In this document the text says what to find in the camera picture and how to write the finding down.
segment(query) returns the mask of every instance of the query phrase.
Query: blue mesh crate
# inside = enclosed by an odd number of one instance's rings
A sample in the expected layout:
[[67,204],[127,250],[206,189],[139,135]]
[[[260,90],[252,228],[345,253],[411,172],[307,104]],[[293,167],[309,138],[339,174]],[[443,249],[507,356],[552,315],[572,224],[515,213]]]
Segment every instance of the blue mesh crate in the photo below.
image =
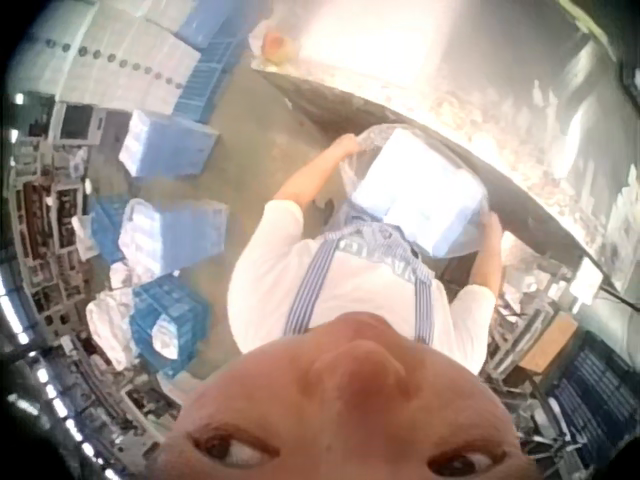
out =
[[127,195],[89,198],[91,235],[100,250],[100,255],[109,265],[124,260],[124,255],[118,247],[118,238],[129,200],[131,199]]
[[[129,322],[140,354],[169,378],[183,371],[197,354],[209,328],[209,305],[173,275],[160,277],[133,290],[134,311]],[[178,358],[169,359],[153,348],[152,331],[160,317],[178,332]]]
[[224,93],[228,75],[248,48],[247,35],[265,14],[269,2],[241,0],[234,3],[205,48],[174,108],[174,115],[208,123]]
[[587,332],[558,375],[546,393],[569,429],[584,436],[578,455],[587,467],[606,465],[640,421],[640,373]]
[[197,0],[176,36],[196,50],[211,43],[220,26],[242,0]]

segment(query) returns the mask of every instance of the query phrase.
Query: factory floor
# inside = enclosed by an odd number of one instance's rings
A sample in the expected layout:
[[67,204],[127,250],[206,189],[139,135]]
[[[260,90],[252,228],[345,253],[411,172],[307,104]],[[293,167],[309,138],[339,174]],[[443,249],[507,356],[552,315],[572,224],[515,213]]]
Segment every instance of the factory floor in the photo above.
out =
[[[117,160],[127,122],[126,114],[114,114],[107,119],[102,143],[90,160],[88,176],[98,194],[132,191],[131,179]],[[200,344],[199,355],[188,369],[199,379],[239,355],[227,319],[227,288],[233,267],[260,220],[264,204],[289,175],[330,142],[308,120],[292,111],[282,94],[246,62],[236,68],[210,125],[221,136],[199,176],[133,184],[135,194],[151,202],[212,199],[229,206],[224,254],[180,274],[211,305],[209,336]],[[332,197],[339,201],[343,195],[336,173],[319,200]],[[317,234],[322,213],[311,209],[307,217],[305,235]]]

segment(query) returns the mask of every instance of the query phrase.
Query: hand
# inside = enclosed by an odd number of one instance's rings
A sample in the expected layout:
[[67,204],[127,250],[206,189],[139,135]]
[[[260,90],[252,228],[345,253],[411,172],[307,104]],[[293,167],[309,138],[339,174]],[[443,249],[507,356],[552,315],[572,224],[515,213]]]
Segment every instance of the hand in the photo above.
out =
[[354,155],[362,149],[358,143],[358,138],[353,133],[342,135],[329,148],[335,150],[342,158]]

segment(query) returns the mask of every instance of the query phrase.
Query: suspender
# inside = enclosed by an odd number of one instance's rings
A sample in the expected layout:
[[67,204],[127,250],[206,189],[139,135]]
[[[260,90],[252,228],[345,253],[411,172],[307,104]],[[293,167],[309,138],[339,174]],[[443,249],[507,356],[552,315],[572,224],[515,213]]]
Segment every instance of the suspender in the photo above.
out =
[[347,235],[361,234],[368,240],[370,248],[383,254],[402,259],[412,265],[415,274],[415,340],[430,345],[433,342],[433,319],[431,308],[431,275],[428,269],[411,254],[406,241],[395,227],[381,223],[357,223],[339,232],[324,236],[318,247],[289,310],[285,335],[301,335],[309,329],[313,311],[329,273],[331,262],[340,240]]

